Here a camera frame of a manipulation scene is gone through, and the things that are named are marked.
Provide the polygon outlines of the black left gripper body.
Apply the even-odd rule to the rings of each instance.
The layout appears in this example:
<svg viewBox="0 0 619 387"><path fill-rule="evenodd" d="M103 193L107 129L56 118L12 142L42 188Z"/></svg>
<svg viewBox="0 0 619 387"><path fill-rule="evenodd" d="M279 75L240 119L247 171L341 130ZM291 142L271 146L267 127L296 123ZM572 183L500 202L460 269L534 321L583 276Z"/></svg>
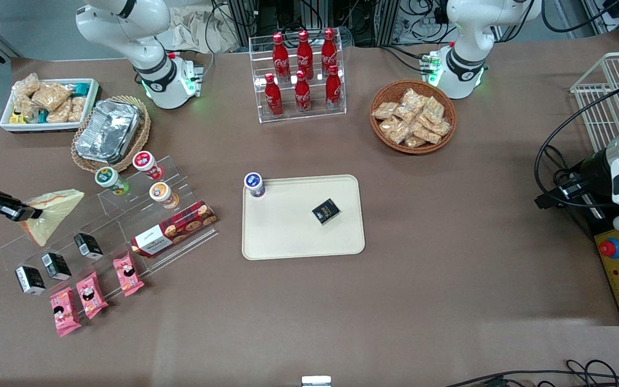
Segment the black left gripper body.
<svg viewBox="0 0 619 387"><path fill-rule="evenodd" d="M606 151L595 152L582 160L580 179L586 194L612 200L611 167Z"/></svg>

